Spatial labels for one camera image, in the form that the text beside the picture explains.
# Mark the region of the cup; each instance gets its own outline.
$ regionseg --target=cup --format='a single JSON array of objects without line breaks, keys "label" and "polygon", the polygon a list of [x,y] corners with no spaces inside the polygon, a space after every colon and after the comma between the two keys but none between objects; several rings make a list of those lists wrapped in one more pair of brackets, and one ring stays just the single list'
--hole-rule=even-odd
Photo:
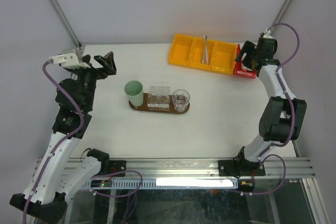
[{"label": "cup", "polygon": [[139,107],[143,104],[143,87],[140,81],[129,81],[124,90],[133,106]]},{"label": "cup", "polygon": [[190,95],[183,89],[178,89],[172,94],[174,109],[178,112],[183,112],[187,108],[190,100]]}]

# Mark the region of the tabletop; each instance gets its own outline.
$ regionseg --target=tabletop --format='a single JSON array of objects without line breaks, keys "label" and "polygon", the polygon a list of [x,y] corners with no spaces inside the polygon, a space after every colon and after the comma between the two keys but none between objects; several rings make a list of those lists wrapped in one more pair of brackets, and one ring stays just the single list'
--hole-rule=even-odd
[{"label": "tabletop", "polygon": [[[262,82],[168,63],[171,44],[87,45],[84,55],[114,52],[117,75],[97,81],[91,122],[71,157],[97,148],[119,158],[234,157],[258,134],[268,97]],[[131,80],[189,92],[182,115],[134,111],[124,85]],[[293,145],[272,153],[296,156]]]}]

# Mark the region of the yellow tray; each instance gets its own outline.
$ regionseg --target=yellow tray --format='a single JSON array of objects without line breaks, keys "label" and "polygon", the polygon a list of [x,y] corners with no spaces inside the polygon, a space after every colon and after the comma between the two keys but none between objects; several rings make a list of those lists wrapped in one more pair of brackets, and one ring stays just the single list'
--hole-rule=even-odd
[{"label": "yellow tray", "polygon": [[238,44],[206,41],[209,65],[202,64],[204,39],[176,34],[169,53],[169,63],[213,72],[233,74]]}]

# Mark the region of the wooden tray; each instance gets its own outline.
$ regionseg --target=wooden tray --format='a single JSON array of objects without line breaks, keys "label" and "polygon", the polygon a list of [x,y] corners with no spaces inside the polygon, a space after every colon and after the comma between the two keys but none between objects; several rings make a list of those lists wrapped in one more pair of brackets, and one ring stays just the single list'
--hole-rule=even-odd
[{"label": "wooden tray", "polygon": [[136,111],[166,113],[166,114],[175,114],[175,115],[185,114],[190,108],[190,103],[189,103],[188,106],[186,107],[186,109],[183,112],[177,112],[174,109],[172,96],[170,96],[169,110],[150,110],[150,108],[148,108],[148,106],[147,106],[147,101],[148,101],[148,93],[144,93],[143,94],[143,104],[141,106],[135,107],[135,106],[133,106],[133,104],[131,102],[129,102],[129,105],[133,110],[136,110]]}]

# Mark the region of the green cup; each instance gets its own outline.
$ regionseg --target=green cup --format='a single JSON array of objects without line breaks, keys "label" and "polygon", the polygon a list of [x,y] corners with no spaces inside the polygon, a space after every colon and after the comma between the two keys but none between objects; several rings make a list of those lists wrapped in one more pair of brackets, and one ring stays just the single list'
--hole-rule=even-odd
[{"label": "green cup", "polygon": [[139,107],[143,104],[143,87],[140,81],[129,81],[125,85],[125,93],[133,106]]}]

